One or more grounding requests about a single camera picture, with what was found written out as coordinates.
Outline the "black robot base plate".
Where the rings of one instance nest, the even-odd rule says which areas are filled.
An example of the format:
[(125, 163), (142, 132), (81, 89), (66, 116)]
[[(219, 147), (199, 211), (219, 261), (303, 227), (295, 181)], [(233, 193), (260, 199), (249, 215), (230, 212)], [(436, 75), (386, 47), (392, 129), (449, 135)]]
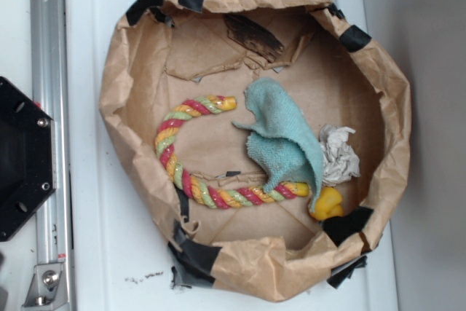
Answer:
[(1, 78), (1, 241), (11, 240), (55, 190), (51, 119)]

